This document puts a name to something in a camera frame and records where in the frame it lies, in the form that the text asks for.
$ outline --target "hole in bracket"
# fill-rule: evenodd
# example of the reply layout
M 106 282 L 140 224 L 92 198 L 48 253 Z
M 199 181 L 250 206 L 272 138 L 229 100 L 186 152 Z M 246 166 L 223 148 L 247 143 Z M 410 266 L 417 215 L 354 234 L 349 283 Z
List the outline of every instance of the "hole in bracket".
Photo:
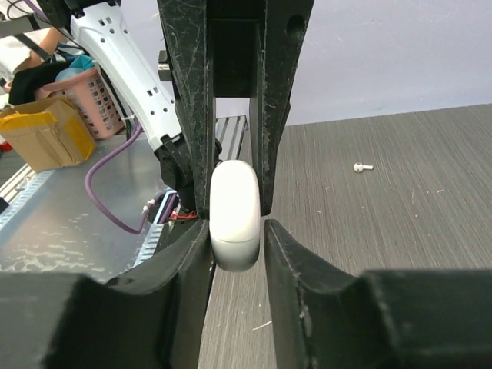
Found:
M 305 29 L 306 21 L 302 15 L 292 15 L 287 22 L 285 33 L 287 33 L 287 37 L 289 37 L 292 41 L 299 42 L 304 35 Z

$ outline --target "black plastic bracket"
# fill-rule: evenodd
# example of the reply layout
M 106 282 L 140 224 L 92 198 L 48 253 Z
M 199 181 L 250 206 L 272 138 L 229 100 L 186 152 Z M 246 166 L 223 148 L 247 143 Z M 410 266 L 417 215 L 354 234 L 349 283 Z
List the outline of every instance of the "black plastic bracket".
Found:
M 492 271 L 368 271 L 352 277 L 265 224 L 277 366 L 492 367 Z
M 104 286 L 0 274 L 2 368 L 195 369 L 212 262 L 208 222 Z
M 312 0 L 158 0 L 198 214 L 209 212 L 215 98 L 251 98 L 261 212 L 271 211 L 278 144 Z
M 219 162 L 222 146 L 215 141 L 214 165 Z M 194 176 L 189 146 L 183 137 L 173 142 L 169 137 L 162 139 L 162 146 L 155 151 L 161 163 L 161 177 L 164 183 L 178 193 L 181 206 L 187 211 L 196 210 L 194 196 Z
M 70 31 L 70 19 L 72 16 L 85 15 L 84 8 L 107 2 L 109 5 L 119 5 L 117 0 L 38 0 L 39 7 L 45 13 L 46 18 L 56 28 L 66 28 Z

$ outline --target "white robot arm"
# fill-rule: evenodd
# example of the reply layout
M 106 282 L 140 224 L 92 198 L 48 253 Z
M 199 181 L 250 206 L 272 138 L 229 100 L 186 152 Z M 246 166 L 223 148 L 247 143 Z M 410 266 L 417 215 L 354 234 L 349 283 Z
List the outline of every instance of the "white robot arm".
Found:
M 168 136 L 176 140 L 181 126 L 173 95 L 162 88 L 155 68 L 145 60 L 128 32 L 119 6 L 107 2 L 84 8 L 72 16 L 71 34 L 99 63 L 111 83 L 138 118 L 153 151 Z

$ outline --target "person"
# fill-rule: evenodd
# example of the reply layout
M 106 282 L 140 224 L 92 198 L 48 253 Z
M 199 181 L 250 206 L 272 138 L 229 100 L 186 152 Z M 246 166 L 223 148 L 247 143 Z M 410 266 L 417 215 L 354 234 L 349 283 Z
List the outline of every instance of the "person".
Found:
M 22 0 L 0 0 L 0 19 L 16 19 L 28 13 L 32 13 L 32 10 Z M 67 42 L 67 38 L 56 28 L 44 28 L 25 35 L 49 54 L 55 52 L 59 42 Z M 0 79 L 11 81 L 17 71 L 33 68 L 41 63 L 42 58 L 17 38 L 0 38 Z

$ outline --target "pink plastic basket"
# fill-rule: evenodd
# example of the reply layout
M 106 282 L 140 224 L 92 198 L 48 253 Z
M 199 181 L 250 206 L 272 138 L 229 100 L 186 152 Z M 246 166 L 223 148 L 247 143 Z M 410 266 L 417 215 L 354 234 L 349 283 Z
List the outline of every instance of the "pink plastic basket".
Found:
M 35 92 L 36 100 L 56 95 L 65 95 L 77 106 L 95 139 L 111 137 L 124 127 L 96 68 L 64 81 L 44 85 Z

